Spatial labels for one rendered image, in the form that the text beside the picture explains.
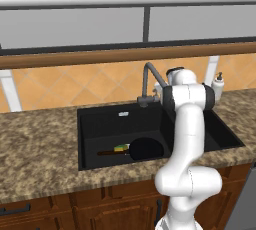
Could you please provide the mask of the black sink basin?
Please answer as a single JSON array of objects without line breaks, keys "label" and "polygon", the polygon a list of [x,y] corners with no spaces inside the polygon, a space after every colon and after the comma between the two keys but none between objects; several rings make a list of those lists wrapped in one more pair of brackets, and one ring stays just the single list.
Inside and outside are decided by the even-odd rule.
[{"label": "black sink basin", "polygon": [[[77,111],[78,168],[89,170],[156,160],[171,156],[174,146],[176,113],[166,111],[159,102],[142,108],[138,103],[83,108]],[[99,156],[99,151],[149,137],[159,141],[164,155],[134,161],[129,155]]]}]

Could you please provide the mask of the white window post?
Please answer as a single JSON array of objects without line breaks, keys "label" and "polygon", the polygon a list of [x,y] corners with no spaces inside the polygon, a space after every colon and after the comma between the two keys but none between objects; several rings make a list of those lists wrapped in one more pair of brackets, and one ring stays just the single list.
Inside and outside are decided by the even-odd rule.
[{"label": "white window post", "polygon": [[0,82],[6,97],[8,107],[11,112],[20,112],[22,110],[19,95],[13,79],[12,71],[0,70]]},{"label": "white window post", "polygon": [[208,86],[212,84],[215,78],[215,73],[217,70],[219,59],[220,59],[219,55],[209,57],[205,78],[204,78],[204,83]]}]

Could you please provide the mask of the brown wooden cupboard door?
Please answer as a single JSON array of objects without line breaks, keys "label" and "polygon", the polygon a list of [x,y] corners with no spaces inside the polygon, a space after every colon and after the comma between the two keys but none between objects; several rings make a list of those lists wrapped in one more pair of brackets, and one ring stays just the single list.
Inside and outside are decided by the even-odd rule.
[{"label": "brown wooden cupboard door", "polygon": [[224,230],[249,168],[249,164],[242,164],[218,169],[223,181],[221,192],[201,203],[195,213],[195,219],[203,230]]},{"label": "brown wooden cupboard door", "polygon": [[76,208],[79,230],[154,230],[158,198]]}]

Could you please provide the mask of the brown wooden window sill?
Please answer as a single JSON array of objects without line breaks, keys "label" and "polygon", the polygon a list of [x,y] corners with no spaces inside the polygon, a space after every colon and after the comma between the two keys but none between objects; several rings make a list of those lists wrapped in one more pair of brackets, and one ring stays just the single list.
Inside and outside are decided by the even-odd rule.
[{"label": "brown wooden window sill", "polygon": [[256,53],[256,42],[0,56],[0,70]]}]

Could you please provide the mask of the yellow and green sponge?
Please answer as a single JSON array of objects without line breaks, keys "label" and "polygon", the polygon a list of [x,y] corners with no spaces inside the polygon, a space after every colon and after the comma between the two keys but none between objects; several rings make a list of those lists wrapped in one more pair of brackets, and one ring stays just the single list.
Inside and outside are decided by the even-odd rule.
[{"label": "yellow and green sponge", "polygon": [[121,144],[114,147],[114,152],[123,152],[129,149],[130,144]]}]

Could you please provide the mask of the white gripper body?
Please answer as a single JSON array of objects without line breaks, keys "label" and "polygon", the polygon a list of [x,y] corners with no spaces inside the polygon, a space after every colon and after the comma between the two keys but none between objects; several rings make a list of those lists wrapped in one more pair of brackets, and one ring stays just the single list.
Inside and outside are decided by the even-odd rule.
[{"label": "white gripper body", "polygon": [[156,83],[154,84],[153,92],[154,92],[159,98],[162,97],[162,87],[161,87],[161,85],[160,85],[158,82],[156,82]]}]

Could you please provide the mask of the window with grey frame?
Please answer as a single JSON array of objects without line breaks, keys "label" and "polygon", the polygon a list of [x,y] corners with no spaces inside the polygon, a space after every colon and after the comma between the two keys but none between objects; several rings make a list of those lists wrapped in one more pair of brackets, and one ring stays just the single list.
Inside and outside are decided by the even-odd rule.
[{"label": "window with grey frame", "polygon": [[256,41],[256,0],[0,0],[0,51]]}]

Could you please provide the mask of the dark grey tap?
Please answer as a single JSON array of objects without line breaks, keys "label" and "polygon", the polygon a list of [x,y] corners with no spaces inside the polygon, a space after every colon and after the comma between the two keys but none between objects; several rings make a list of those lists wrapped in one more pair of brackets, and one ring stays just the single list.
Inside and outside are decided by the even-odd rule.
[{"label": "dark grey tap", "polygon": [[159,101],[159,98],[157,96],[147,95],[148,71],[151,71],[155,79],[160,84],[161,88],[164,88],[167,86],[166,82],[164,81],[162,76],[159,74],[159,72],[156,70],[156,68],[153,66],[153,64],[150,62],[147,62],[143,70],[142,95],[137,97],[137,103],[143,108],[147,107],[149,103]]}]

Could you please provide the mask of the white soap dispenser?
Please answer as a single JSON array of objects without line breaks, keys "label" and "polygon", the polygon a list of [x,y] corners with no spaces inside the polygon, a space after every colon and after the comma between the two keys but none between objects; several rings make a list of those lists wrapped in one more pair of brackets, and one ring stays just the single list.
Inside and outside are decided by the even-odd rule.
[{"label": "white soap dispenser", "polygon": [[213,80],[211,87],[215,92],[215,100],[219,101],[224,88],[224,78],[221,72],[219,72],[217,77]]}]

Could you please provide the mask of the grey dishwasher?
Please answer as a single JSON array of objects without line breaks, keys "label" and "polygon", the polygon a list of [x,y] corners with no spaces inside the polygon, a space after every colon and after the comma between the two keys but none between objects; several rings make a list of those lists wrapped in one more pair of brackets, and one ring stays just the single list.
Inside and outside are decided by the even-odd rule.
[{"label": "grey dishwasher", "polygon": [[235,207],[234,229],[256,230],[256,162],[249,170],[246,183]]}]

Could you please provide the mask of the brown wooden false drawer front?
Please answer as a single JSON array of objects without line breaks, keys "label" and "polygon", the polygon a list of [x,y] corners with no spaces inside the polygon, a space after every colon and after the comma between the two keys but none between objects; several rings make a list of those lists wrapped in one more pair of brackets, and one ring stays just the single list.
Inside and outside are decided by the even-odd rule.
[{"label": "brown wooden false drawer front", "polygon": [[107,190],[111,198],[123,198],[156,192],[153,180],[114,185],[108,187]]}]

